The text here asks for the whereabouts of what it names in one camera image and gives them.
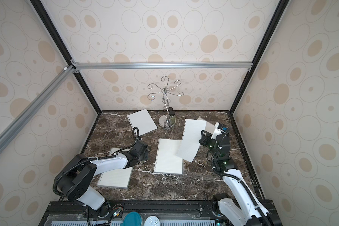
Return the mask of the torn lined page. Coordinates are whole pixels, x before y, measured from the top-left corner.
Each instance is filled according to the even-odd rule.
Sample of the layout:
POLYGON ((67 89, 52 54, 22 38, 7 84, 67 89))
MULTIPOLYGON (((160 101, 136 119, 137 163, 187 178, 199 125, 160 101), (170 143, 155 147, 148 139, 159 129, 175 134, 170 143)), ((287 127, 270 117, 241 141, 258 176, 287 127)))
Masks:
POLYGON ((180 147, 176 155, 183 160, 192 162, 200 147, 201 131, 205 130, 206 121, 185 119, 184 131, 180 147))
POLYGON ((139 134, 137 133, 137 131, 135 131, 135 135, 142 136, 143 134, 157 129, 157 126, 151 118, 147 109, 130 114, 127 117, 132 128, 137 127, 139 129, 139 134))

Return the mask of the spiral notebook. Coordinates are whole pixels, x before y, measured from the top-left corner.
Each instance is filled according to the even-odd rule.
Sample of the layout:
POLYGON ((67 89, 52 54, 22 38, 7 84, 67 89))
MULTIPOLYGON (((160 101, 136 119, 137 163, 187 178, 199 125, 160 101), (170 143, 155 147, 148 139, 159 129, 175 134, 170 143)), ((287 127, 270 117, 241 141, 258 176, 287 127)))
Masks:
POLYGON ((181 140, 159 139, 154 172, 166 174, 182 174, 183 159, 176 156, 181 140))
POLYGON ((206 122, 206 126, 205 126, 205 131, 213 134, 214 130, 215 130, 215 125, 209 123, 209 122, 206 122))
POLYGON ((118 154, 115 158, 96 161, 97 170, 95 176, 100 174, 99 186, 115 188, 128 188, 132 167, 127 167, 128 160, 124 154, 118 154))

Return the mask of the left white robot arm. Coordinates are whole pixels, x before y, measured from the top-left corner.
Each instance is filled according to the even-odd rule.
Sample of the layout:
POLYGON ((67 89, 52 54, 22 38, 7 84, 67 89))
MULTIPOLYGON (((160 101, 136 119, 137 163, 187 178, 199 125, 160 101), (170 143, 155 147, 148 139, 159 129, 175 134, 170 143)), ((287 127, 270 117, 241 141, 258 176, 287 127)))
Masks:
POLYGON ((128 151, 119 150, 103 157, 76 155, 55 177, 52 190, 69 201, 79 201, 93 210, 105 205, 106 199, 90 186, 92 179, 112 170, 127 169, 148 160, 150 146, 142 140, 137 141, 128 151))

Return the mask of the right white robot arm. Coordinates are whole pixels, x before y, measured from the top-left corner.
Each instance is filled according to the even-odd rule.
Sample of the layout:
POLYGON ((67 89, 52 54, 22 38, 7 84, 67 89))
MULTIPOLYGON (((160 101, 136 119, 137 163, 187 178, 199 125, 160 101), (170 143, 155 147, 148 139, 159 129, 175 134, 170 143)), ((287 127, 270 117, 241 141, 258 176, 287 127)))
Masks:
POLYGON ((211 153, 212 171, 223 179, 235 197, 233 201, 227 194, 213 196, 213 214, 227 217, 233 226, 276 226, 281 221, 257 199, 230 156, 228 132, 216 129, 211 134, 203 130, 199 140, 211 153))

